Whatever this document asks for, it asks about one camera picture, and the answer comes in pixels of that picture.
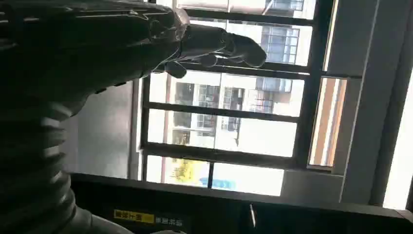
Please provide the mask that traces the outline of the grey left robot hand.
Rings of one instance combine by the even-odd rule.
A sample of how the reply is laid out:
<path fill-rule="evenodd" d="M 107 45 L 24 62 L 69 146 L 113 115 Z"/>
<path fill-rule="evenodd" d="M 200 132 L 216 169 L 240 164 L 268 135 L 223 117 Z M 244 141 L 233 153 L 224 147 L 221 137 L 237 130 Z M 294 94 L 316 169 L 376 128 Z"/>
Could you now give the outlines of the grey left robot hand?
<path fill-rule="evenodd" d="M 261 67 L 251 38 L 193 24 L 182 8 L 133 0 L 3 0 L 0 3 L 0 231 L 127 234 L 77 206 L 65 172 L 60 123 L 91 95 L 217 57 Z"/>

